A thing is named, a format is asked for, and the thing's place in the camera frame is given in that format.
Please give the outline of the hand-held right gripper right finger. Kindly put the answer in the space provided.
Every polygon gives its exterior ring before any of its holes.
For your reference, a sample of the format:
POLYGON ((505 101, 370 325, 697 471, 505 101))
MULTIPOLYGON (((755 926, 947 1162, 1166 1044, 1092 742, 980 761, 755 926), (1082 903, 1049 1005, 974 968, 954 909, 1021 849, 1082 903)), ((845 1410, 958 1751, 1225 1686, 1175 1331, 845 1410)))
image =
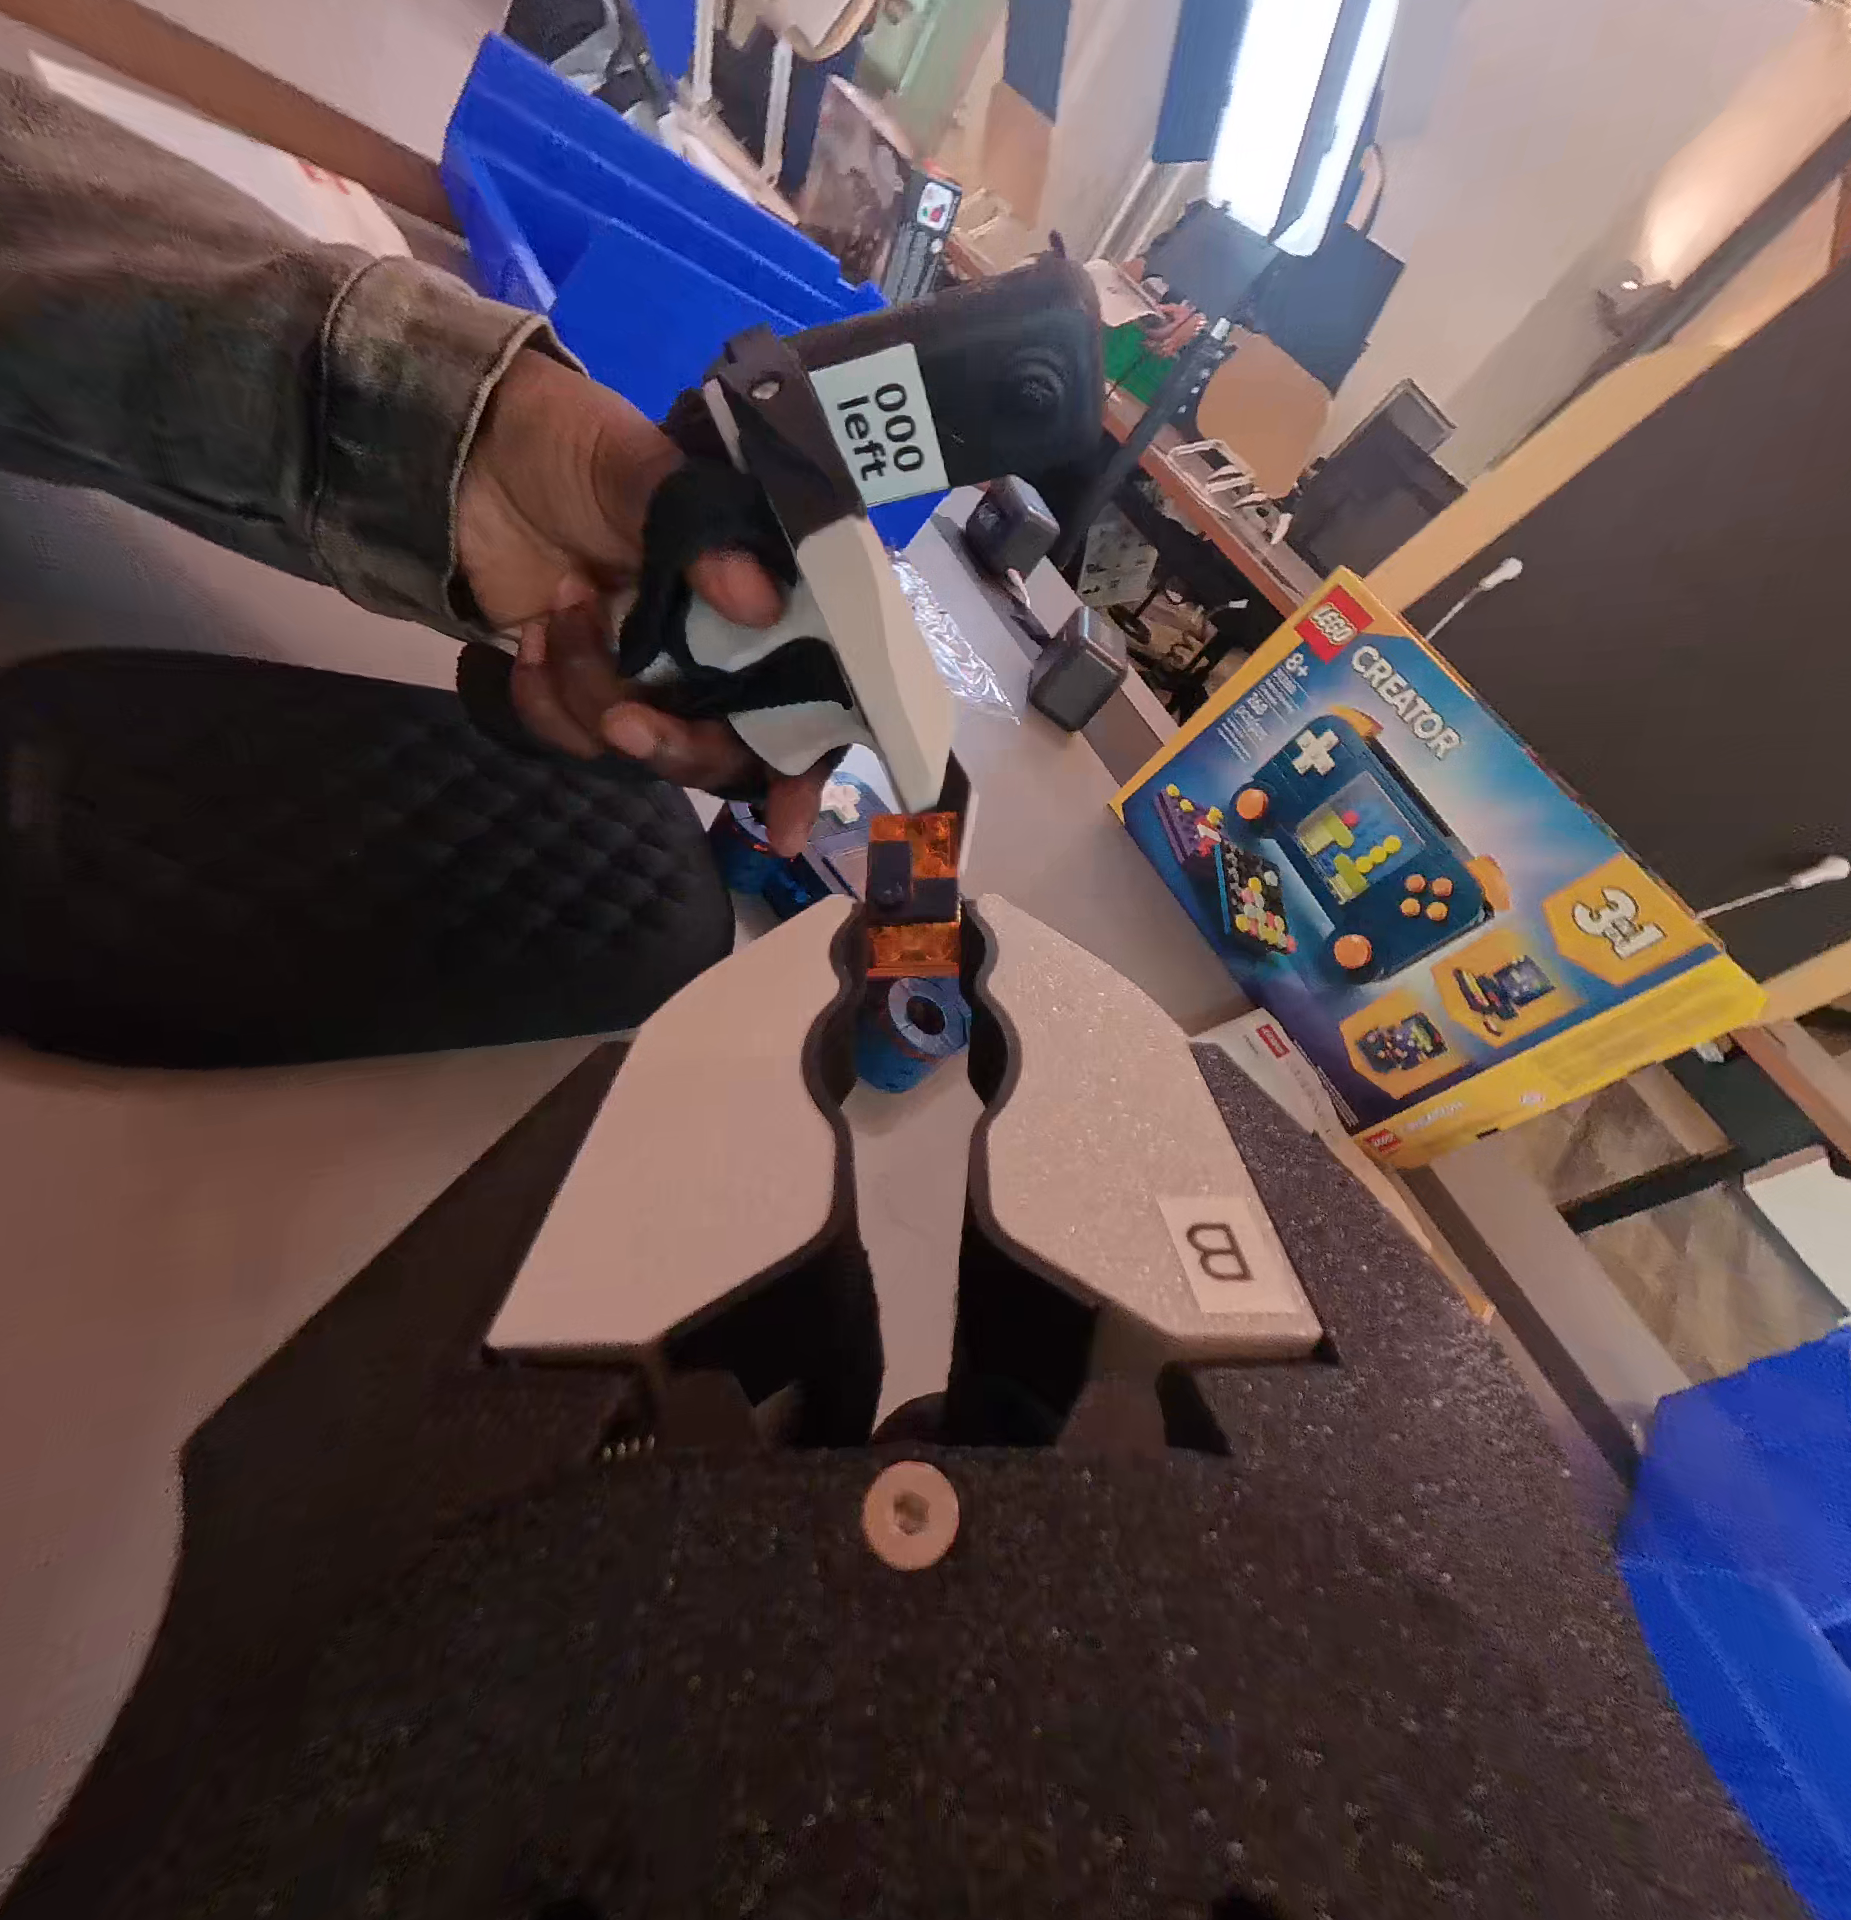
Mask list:
POLYGON ((1318 1314, 1181 1025, 1000 893, 974 1012, 1004 1044, 967 1192, 1084 1311, 1084 1355, 1312 1355, 1318 1314))

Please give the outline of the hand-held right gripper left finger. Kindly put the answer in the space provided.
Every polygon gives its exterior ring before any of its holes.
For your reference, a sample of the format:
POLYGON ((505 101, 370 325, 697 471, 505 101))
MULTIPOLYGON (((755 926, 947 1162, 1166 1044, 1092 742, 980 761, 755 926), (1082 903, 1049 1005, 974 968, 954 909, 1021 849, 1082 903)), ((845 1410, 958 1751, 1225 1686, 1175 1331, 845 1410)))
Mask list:
POLYGON ((497 1355, 659 1355, 812 1244, 838 1130, 807 1044, 840 995, 834 896, 752 937, 631 1038, 485 1341, 497 1355))

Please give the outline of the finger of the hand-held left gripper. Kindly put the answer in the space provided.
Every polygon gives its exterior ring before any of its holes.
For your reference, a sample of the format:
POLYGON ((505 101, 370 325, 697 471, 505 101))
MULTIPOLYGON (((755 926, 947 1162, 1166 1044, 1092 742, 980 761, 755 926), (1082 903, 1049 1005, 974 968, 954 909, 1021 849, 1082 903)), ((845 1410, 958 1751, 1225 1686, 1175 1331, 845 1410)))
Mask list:
POLYGON ((845 693, 807 699, 836 712, 795 723, 791 769, 807 773, 819 754, 865 743, 905 813, 938 810, 954 754, 954 690, 882 542, 868 516, 850 514, 807 535, 796 562, 791 625, 826 643, 845 693))

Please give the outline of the orange brick assembly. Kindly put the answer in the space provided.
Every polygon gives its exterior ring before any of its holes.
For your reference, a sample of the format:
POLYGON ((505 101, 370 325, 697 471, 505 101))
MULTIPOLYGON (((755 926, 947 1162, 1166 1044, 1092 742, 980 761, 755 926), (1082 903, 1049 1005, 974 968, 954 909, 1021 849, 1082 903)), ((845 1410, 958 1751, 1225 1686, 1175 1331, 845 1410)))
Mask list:
POLYGON ((872 819, 865 849, 865 978, 951 980, 963 965, 961 814, 872 819))

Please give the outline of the dark blue brick console model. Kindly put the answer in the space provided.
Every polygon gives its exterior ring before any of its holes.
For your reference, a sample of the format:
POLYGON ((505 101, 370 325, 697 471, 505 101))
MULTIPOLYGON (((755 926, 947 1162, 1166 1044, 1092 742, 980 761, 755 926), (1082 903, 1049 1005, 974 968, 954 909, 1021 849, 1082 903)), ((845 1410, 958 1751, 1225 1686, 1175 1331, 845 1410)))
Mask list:
POLYGON ((726 890, 761 900, 780 922, 831 893, 862 900, 870 816, 879 800, 865 780, 848 771, 831 773, 817 820, 793 857, 772 849, 758 807, 724 800, 707 836, 726 890))

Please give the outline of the person's left forearm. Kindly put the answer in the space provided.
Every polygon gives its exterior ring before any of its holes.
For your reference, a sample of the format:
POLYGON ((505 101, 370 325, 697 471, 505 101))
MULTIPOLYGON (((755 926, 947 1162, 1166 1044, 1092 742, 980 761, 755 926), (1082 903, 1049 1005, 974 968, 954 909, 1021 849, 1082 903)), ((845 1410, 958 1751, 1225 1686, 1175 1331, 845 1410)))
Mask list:
POLYGON ((0 468, 485 635, 457 482, 544 318, 322 245, 0 66, 0 468))

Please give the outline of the person's left hand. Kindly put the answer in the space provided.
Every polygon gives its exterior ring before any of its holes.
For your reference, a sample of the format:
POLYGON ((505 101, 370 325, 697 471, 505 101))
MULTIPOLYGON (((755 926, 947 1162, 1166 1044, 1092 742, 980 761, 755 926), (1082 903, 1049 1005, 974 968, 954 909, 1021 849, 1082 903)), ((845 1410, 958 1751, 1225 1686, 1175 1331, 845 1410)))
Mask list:
POLYGON ((457 575, 485 620, 514 635, 511 698, 530 734, 704 793, 763 785, 768 843, 791 858, 827 773, 777 775, 726 722, 651 706, 619 672, 617 610, 642 563, 650 496, 677 465, 677 446, 627 400, 525 348, 457 477, 457 575))

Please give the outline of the empty clear plastic bag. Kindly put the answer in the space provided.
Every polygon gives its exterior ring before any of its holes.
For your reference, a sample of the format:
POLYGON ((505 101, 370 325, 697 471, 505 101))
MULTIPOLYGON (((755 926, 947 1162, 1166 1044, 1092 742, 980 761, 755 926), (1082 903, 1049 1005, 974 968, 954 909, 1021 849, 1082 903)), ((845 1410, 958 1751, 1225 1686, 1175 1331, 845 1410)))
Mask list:
POLYGON ((954 698, 969 708, 988 711, 992 716, 1018 722, 1007 686, 998 678, 998 672, 967 640, 961 628, 941 605, 932 583, 921 568, 905 554, 889 553, 892 570, 901 592, 908 603, 908 611, 926 643, 940 680, 951 689, 954 698))

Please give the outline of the white instruction booklet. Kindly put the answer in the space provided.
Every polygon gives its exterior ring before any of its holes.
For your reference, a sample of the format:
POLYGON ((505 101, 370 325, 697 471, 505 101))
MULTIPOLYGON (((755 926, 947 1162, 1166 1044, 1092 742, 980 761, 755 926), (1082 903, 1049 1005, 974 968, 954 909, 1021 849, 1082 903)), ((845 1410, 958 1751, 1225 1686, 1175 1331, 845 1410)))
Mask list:
POLYGON ((1494 1307, 1460 1254, 1433 1223, 1430 1214, 1401 1187, 1401 1180, 1392 1169, 1375 1165, 1354 1134, 1348 1132, 1324 1079, 1300 1057, 1297 1044, 1275 1015, 1247 1010, 1211 1025, 1196 1035, 1192 1040, 1217 1047, 1229 1061, 1247 1072, 1251 1080, 1275 1099, 1300 1132, 1317 1135, 1345 1165, 1345 1171, 1370 1188, 1370 1196, 1437 1264, 1447 1284, 1473 1317, 1482 1325, 1494 1320, 1494 1307))

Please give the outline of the black light stand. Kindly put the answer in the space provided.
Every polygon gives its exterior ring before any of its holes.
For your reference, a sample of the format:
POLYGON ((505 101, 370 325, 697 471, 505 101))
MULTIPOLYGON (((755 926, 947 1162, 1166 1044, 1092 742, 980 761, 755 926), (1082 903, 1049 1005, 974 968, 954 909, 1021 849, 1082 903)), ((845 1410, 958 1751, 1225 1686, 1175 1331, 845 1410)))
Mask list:
POLYGON ((1174 425, 1186 405, 1198 400, 1211 374, 1232 349, 1229 345, 1232 330, 1234 318, 1211 320, 1192 309, 1178 320, 1157 313, 1144 324, 1130 320, 1104 333, 1102 414, 1107 439, 1084 471, 1082 488, 1068 511, 1058 543, 1077 545, 1084 537, 1124 477, 1137 468, 1146 446, 1166 425, 1174 425), (1149 405, 1133 425, 1113 434, 1111 403, 1130 396, 1124 376, 1131 372, 1140 376, 1143 388, 1135 398, 1149 405))

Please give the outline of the dark grey cube device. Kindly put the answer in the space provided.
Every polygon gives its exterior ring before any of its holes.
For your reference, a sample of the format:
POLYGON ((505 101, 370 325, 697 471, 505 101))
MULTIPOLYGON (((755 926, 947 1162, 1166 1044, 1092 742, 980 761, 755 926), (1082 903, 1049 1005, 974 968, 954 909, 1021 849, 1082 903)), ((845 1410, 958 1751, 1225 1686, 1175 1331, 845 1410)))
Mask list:
POLYGON ((1028 704, 1062 733, 1082 733, 1130 678, 1130 635, 1100 610, 1081 605, 1042 644, 1028 704))
POLYGON ((1061 533, 1053 507, 1031 479, 1000 476, 972 501, 961 542, 971 562, 992 583, 1028 578, 1048 558, 1061 533))

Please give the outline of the dark toy set box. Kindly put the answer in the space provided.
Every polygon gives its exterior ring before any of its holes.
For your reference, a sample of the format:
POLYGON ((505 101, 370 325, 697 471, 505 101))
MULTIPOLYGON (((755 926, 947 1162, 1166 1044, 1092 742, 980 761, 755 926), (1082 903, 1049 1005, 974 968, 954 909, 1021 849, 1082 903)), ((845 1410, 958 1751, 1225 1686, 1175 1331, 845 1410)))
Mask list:
POLYGON ((903 305, 938 292, 961 208, 958 181, 918 160, 889 112, 830 77, 799 194, 799 228, 848 284, 903 305))

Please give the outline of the long wooden desk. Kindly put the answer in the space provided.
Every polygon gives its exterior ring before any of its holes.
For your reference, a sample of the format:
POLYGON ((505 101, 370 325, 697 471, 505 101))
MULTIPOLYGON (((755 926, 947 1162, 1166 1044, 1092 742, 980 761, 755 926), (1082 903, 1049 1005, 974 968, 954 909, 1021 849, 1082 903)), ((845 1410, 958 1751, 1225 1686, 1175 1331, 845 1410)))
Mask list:
MULTIPOLYGON (((1169 314, 1165 305, 1154 302, 1122 267, 1104 259, 1090 259, 1084 261, 1084 274, 1094 281, 1104 320, 1116 318, 1127 305, 1133 308, 1140 324, 1157 313, 1169 314)), ((1229 336, 1229 345, 1232 349, 1225 352, 1224 363, 1211 374, 1209 383, 1198 394, 1198 400, 1181 409, 1189 417, 1196 417, 1198 403, 1213 381, 1229 381, 1232 376, 1240 359, 1246 359, 1247 372, 1258 372, 1275 359, 1275 349, 1246 330, 1234 327, 1229 336)), ((1146 405, 1140 405, 1135 396, 1116 398, 1111 406, 1111 420, 1116 422, 1113 434, 1133 425, 1137 414, 1146 409, 1146 405)), ((1071 507, 1081 492, 1084 471, 1104 439, 1102 414, 1099 435, 1081 466, 1081 477, 1065 492, 1062 501, 1068 507, 1071 507)), ((1269 504, 1269 492, 1265 492, 1258 477, 1247 471, 1230 435, 1203 435, 1198 420, 1180 425, 1175 417, 1174 425, 1166 425, 1146 446, 1143 463, 1124 477, 1116 497, 1107 507, 1119 501, 1133 472, 1146 472, 1160 488, 1163 507, 1181 514, 1185 523, 1196 535, 1211 542, 1225 556, 1225 563, 1237 568, 1253 587, 1268 594, 1277 608, 1295 610, 1298 599, 1314 587, 1317 576, 1307 575, 1306 580, 1298 580, 1297 576, 1303 568, 1280 545, 1287 516, 1275 514, 1265 523, 1251 516, 1258 507, 1269 504)), ((1056 545, 1053 547, 1053 563, 1056 563, 1065 578, 1077 578, 1078 575, 1084 554, 1084 537, 1077 545, 1062 545, 1056 540, 1056 545)))

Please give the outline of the blue plastic bin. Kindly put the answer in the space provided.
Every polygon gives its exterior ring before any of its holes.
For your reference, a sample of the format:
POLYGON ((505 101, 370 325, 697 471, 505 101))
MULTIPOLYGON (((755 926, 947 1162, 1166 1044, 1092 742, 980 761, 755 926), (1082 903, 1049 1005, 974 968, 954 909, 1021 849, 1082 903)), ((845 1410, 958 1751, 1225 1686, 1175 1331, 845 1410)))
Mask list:
POLYGON ((650 420, 752 325, 795 335, 882 308, 817 242, 487 35, 440 178, 477 285, 549 318, 650 420))
POLYGON ((1851 1917, 1851 1327, 1659 1399, 1616 1547, 1705 1760, 1851 1917))

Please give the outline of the studio light panel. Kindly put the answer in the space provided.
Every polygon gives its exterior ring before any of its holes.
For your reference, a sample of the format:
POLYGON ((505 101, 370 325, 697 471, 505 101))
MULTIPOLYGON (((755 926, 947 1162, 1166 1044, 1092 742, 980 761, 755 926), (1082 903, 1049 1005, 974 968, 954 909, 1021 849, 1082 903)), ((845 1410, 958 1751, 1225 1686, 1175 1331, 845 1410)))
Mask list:
POLYGON ((1247 2, 1207 184, 1279 253, 1324 242, 1398 14, 1398 2, 1247 2))

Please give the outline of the colourful toy brick set box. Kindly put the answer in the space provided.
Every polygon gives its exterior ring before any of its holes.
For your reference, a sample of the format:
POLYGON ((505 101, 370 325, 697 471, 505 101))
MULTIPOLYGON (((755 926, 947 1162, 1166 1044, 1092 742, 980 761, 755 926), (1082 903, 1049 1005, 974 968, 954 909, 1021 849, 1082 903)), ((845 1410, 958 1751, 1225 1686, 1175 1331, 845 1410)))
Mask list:
POLYGON ((1766 1012, 1718 936, 1345 568, 1111 810, 1379 1165, 1766 1012))

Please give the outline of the black quilted cushion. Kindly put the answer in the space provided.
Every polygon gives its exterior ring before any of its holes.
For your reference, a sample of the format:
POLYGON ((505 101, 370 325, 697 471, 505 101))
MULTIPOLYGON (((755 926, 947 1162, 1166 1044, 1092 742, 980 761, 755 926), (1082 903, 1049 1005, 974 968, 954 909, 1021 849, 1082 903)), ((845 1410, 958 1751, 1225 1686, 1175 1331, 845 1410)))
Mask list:
POLYGON ((243 1069, 641 1025, 738 936, 687 797, 459 693, 190 652, 0 669, 0 1037, 243 1069))

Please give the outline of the white cotton swab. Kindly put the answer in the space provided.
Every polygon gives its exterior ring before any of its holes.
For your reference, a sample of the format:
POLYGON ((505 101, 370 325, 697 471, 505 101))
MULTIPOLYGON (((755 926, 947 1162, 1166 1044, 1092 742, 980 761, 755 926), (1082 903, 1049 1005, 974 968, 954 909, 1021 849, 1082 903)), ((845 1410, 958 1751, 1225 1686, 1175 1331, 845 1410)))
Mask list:
POLYGON ((1522 558, 1508 556, 1502 563, 1488 568, 1488 571, 1476 578, 1471 587, 1465 587, 1423 631, 1423 640, 1433 643, 1441 635, 1464 611, 1469 611, 1480 599, 1486 594, 1515 583, 1522 575, 1522 558))
POLYGON ((1842 882, 1848 876, 1851 876, 1851 860, 1842 853, 1827 853, 1827 857, 1783 876, 1780 881, 1773 881, 1773 882, 1760 884, 1758 890, 1751 890, 1748 893, 1739 893, 1739 896, 1732 896, 1728 900, 1702 906, 1702 909, 1696 909, 1696 918, 1705 924, 1712 924, 1718 918, 1748 911, 1755 904, 1766 904, 1766 903, 1771 903, 1776 897, 1823 890, 1827 884, 1842 882))

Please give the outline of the black partition panel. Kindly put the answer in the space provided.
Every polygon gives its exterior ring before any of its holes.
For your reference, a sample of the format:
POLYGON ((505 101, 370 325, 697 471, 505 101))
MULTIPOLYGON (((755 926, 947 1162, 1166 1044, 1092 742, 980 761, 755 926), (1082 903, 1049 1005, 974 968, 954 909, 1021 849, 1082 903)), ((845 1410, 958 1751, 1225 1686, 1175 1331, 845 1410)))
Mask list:
MULTIPOLYGON (((1851 258, 1509 525, 1515 466, 1373 576, 1695 906, 1851 862, 1851 258)), ((1771 1021, 1851 995, 1851 873, 1740 904, 1771 1021)))

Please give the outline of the white paper sheet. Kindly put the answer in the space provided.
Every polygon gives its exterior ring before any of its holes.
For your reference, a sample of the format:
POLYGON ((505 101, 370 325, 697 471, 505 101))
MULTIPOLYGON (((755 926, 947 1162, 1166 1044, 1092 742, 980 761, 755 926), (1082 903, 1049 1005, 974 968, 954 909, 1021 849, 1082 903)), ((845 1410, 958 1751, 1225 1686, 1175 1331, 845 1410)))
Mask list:
POLYGON ((29 54, 29 61, 34 77, 49 91, 201 167, 261 205, 303 238, 353 247, 375 258, 412 254, 401 226, 356 181, 327 174, 265 141, 220 128, 188 108, 149 99, 129 85, 64 66, 47 54, 29 54))

